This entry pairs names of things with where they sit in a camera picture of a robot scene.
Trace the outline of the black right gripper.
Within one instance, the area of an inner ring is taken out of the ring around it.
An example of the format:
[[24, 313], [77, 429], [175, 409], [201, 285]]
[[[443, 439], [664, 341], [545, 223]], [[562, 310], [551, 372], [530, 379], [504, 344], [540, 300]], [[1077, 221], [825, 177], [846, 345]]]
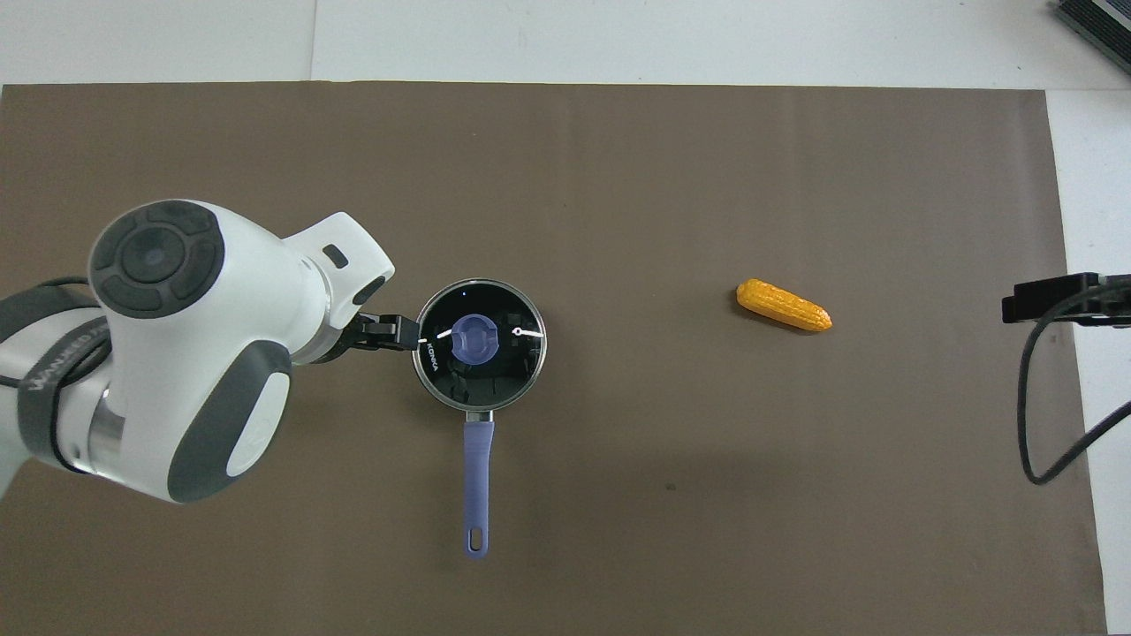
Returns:
[[1069, 274], [1015, 284], [1013, 293], [1001, 300], [1001, 321], [1038, 321], [1059, 302], [1099, 285], [1105, 289], [1099, 301], [1086, 300], [1070, 306], [1067, 313], [1054, 321], [1131, 329], [1131, 274]]

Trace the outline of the brown table mat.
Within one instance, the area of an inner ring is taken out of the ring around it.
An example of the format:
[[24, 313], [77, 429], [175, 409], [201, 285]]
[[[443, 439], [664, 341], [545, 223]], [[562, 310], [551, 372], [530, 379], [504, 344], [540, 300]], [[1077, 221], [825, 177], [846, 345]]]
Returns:
[[[455, 83], [7, 86], [0, 294], [154, 199], [287, 235], [348, 212], [418, 313], [549, 323], [497, 416], [491, 551], [412, 359], [300, 367], [250, 474], [157, 502], [32, 462], [3, 636], [1102, 633], [1086, 463], [1024, 476], [1015, 284], [1064, 273], [1039, 92]], [[751, 313], [758, 278], [832, 329]]]

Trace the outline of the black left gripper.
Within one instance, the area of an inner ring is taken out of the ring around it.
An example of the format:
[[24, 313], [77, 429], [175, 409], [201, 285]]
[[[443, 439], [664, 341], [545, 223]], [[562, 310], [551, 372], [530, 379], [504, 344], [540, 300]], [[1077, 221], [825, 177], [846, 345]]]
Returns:
[[363, 351], [415, 351], [420, 345], [420, 324], [400, 313], [356, 313], [327, 351], [327, 361], [340, 358], [356, 345]]

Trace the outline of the yellow corn cob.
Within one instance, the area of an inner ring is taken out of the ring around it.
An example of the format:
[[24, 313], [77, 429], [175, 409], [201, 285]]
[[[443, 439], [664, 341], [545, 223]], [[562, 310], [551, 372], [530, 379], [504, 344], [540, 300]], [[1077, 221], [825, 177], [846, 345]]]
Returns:
[[751, 278], [740, 283], [735, 296], [739, 306], [751, 313], [784, 323], [792, 329], [829, 330], [834, 326], [831, 315], [824, 307], [763, 280]]

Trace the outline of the dark grey ribbed device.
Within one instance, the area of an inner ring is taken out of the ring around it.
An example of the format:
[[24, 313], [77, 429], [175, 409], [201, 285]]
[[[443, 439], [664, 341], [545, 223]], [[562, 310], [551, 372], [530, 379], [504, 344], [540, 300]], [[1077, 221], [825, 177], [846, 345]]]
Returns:
[[1067, 27], [1131, 75], [1131, 0], [1051, 0]]

